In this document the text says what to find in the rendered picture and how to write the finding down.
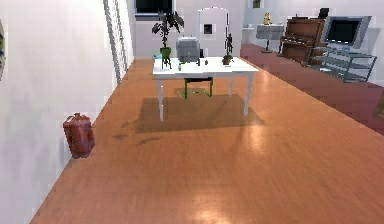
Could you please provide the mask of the framed wall picture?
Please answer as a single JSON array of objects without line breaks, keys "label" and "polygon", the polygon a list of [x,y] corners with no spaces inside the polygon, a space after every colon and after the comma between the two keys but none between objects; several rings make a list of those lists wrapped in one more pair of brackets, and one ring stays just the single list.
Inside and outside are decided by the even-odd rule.
[{"label": "framed wall picture", "polygon": [[5,34],[2,21],[0,19],[0,81],[2,80],[5,66]]}]

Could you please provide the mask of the grey television set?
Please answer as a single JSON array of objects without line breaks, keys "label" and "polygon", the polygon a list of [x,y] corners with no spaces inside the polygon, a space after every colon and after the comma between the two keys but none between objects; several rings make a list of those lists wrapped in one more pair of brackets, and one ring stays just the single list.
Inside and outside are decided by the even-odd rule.
[{"label": "grey television set", "polygon": [[371,16],[328,16],[321,41],[359,49],[368,30]]}]

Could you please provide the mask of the dark leafy house plant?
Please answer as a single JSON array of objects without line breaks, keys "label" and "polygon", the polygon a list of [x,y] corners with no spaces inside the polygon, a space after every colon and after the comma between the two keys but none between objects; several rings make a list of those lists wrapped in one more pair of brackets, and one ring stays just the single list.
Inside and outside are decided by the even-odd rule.
[{"label": "dark leafy house plant", "polygon": [[180,31],[180,28],[184,26],[184,20],[179,16],[178,12],[158,12],[159,22],[152,27],[152,33],[159,33],[162,38],[162,46],[160,47],[160,54],[162,56],[161,68],[171,66],[171,48],[167,45],[168,35],[172,28]]}]

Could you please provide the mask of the thin plant in brown pot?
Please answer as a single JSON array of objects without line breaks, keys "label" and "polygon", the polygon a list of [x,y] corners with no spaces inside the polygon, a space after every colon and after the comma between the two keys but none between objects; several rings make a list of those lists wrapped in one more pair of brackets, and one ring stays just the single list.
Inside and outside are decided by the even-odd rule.
[{"label": "thin plant in brown pot", "polygon": [[231,60],[233,59],[233,57],[231,55],[232,50],[233,50],[232,35],[231,34],[228,34],[228,36],[226,37],[225,49],[226,49],[226,54],[223,56],[222,63],[224,65],[229,65]]}]

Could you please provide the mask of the glass television stand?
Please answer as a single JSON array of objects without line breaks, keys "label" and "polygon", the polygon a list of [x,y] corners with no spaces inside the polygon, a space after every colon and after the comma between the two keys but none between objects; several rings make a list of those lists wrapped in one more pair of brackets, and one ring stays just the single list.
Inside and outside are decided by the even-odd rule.
[{"label": "glass television stand", "polygon": [[312,48],[306,66],[341,79],[343,82],[367,82],[377,57],[331,47]]}]

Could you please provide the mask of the grey side table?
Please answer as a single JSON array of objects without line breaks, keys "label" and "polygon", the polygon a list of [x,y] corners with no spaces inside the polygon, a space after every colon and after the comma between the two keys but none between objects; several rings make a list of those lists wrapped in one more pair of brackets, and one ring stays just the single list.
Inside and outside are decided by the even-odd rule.
[{"label": "grey side table", "polygon": [[259,24],[256,29],[256,38],[266,40],[266,48],[263,53],[270,53],[269,42],[279,40],[284,33],[284,26],[281,24],[264,25]]}]

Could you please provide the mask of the dark window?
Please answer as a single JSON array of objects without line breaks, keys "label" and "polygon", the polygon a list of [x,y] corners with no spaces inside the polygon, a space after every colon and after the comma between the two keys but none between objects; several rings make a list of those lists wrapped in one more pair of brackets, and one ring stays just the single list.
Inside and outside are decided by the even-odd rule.
[{"label": "dark window", "polygon": [[169,13],[174,8],[174,0],[135,0],[138,14]]}]

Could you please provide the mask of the green framed chair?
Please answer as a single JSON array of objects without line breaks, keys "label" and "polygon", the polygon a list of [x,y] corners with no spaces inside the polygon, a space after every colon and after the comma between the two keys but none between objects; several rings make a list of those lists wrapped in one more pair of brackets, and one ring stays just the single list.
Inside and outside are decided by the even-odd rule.
[{"label": "green framed chair", "polygon": [[[202,83],[202,82],[208,82],[209,83],[209,89],[203,88],[202,86],[192,86],[192,90],[190,91],[188,89],[188,85],[190,83]],[[184,91],[182,92],[182,95],[184,99],[188,98],[188,95],[192,93],[204,93],[208,97],[212,97],[213,95],[213,77],[206,77],[206,78],[185,78],[184,79]]]}]

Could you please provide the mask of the white table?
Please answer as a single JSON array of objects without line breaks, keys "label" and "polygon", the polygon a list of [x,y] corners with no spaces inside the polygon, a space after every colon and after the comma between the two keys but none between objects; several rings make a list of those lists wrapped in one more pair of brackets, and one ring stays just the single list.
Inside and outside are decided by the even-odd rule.
[{"label": "white table", "polygon": [[252,84],[254,74],[258,69],[251,63],[246,62],[242,58],[234,57],[229,65],[222,63],[222,57],[206,57],[200,60],[200,64],[196,62],[180,64],[177,58],[171,59],[171,67],[162,65],[161,59],[155,59],[153,65],[153,76],[156,80],[158,91],[158,108],[160,120],[164,120],[164,105],[163,105],[163,80],[175,80],[184,78],[230,78],[229,94],[232,94],[232,87],[235,76],[246,76],[248,83],[246,89],[246,99],[244,106],[244,115],[248,115],[249,102],[251,98]]}]

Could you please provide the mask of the white fridge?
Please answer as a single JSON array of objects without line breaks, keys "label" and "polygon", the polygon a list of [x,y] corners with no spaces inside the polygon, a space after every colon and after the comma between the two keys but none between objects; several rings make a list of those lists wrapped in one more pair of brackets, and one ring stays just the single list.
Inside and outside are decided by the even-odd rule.
[{"label": "white fridge", "polygon": [[198,10],[196,36],[205,57],[219,57],[226,54],[225,41],[229,29],[229,12],[221,7]]}]

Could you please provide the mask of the white room door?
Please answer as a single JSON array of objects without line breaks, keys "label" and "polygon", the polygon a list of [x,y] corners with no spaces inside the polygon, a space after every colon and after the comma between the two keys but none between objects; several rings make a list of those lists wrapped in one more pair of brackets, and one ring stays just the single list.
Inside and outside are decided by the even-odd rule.
[{"label": "white room door", "polygon": [[124,36],[119,15],[118,0],[103,0],[116,81],[120,83],[127,72]]}]

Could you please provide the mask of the brown piano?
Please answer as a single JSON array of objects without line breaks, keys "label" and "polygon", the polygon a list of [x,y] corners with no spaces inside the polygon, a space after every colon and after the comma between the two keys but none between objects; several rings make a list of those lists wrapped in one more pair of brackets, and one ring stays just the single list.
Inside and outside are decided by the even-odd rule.
[{"label": "brown piano", "polygon": [[326,47],[321,42],[324,19],[292,17],[287,20],[285,34],[280,37],[278,55],[295,62],[307,65],[320,65],[317,56],[322,56],[322,50],[316,47]]}]

